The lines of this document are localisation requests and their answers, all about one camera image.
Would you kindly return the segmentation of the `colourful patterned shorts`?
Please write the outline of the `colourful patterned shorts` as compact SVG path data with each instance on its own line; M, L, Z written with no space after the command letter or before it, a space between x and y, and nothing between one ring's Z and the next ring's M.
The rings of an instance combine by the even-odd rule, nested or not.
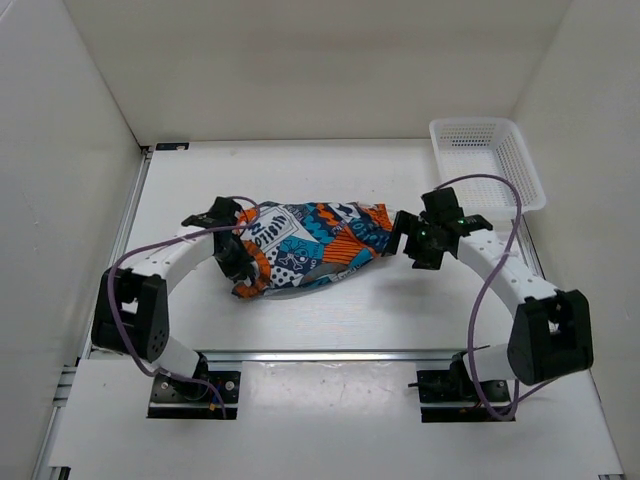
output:
M252 299L324 287L383 256L396 211L384 203L263 202L240 214L254 272L232 294Z

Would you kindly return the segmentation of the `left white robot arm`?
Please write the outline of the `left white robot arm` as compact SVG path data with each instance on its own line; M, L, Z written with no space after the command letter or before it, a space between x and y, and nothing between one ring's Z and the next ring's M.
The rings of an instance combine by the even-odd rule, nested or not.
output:
M204 356L171 336L169 295L210 259L234 282L255 280L257 264L241 235L259 217L259 205L247 197L218 197L208 211L182 221L170 239L123 254L102 276L92 344L129 355L149 377L174 380L188 400L205 396L210 377Z

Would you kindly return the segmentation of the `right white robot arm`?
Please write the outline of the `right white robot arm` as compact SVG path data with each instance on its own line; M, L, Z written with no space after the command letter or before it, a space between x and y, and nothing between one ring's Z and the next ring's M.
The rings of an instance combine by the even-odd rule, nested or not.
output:
M422 197L418 215L399 211L384 250L402 251L416 269L437 270L446 255L473 270L513 320L506 343L455 355L449 387L460 399L486 382L516 380L534 386L588 370L594 363L590 306L578 290L563 291L536 275L481 215L467 215L450 187Z

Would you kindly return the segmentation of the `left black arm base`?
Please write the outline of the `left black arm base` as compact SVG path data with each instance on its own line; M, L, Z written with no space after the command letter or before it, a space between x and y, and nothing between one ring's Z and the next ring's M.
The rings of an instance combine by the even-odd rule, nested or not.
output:
M207 385L183 382L158 375L152 384L147 407L148 419L162 420L236 420L238 415L240 370L213 366L202 372Z

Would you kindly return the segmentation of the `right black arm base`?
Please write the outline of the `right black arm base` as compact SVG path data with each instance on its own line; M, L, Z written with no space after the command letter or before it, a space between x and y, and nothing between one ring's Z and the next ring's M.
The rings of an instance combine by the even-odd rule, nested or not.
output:
M416 363L407 385L418 392L422 423L499 422L482 402L464 364L466 351Z

